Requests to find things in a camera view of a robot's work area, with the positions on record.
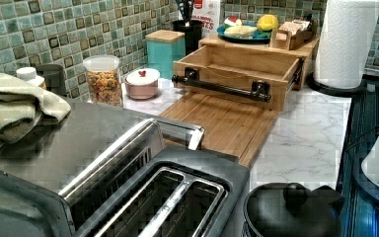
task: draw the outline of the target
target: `wooden cutting board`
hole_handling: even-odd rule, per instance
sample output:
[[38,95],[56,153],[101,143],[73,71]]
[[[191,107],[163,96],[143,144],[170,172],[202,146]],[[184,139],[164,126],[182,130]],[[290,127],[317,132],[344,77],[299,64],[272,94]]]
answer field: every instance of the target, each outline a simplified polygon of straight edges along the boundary
[[277,111],[188,92],[161,117],[204,127],[201,149],[239,157],[252,167],[278,115]]

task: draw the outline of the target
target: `glass jar with lid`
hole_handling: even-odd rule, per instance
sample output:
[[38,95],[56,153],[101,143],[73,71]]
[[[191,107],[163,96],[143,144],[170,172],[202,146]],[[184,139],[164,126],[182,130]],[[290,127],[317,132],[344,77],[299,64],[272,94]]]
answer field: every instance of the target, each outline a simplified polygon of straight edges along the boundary
[[93,103],[122,107],[119,59],[111,55],[98,55],[83,61]]

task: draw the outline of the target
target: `teal plate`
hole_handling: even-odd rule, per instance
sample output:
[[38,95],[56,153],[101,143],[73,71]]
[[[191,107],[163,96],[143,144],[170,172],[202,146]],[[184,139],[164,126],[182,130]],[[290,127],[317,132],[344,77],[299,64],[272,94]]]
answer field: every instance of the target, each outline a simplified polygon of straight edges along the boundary
[[[254,24],[245,24],[244,26],[251,26],[255,27],[256,25]],[[218,36],[221,39],[228,40],[231,42],[242,42],[242,43],[247,43],[247,42],[261,42],[261,43],[268,43],[269,38],[270,38],[270,32],[264,32],[260,33],[260,31],[256,30],[254,35],[252,36],[251,39],[243,39],[243,38],[233,38],[233,37],[227,37],[224,35],[224,27],[219,27],[217,29]]]

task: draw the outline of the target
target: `wooden napkin holder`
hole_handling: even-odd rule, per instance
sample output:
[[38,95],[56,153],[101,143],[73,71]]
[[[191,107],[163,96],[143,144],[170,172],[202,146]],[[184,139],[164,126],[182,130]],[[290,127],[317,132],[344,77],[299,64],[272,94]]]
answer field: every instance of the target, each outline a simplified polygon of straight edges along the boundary
[[[306,31],[298,31],[293,35],[290,31],[273,29],[269,41],[270,47],[281,48],[285,50],[293,50],[302,44],[311,40],[315,35],[318,28],[318,21],[312,20],[312,27]],[[277,34],[285,35],[285,39],[278,39]]]

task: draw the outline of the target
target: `teal canister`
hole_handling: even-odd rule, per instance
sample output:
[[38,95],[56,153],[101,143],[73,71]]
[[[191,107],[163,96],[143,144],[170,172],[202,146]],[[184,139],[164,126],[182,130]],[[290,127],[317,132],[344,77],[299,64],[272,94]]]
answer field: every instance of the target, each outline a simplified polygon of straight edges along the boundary
[[172,79],[173,61],[186,55],[185,33],[160,30],[146,36],[149,67],[157,69],[161,77]]

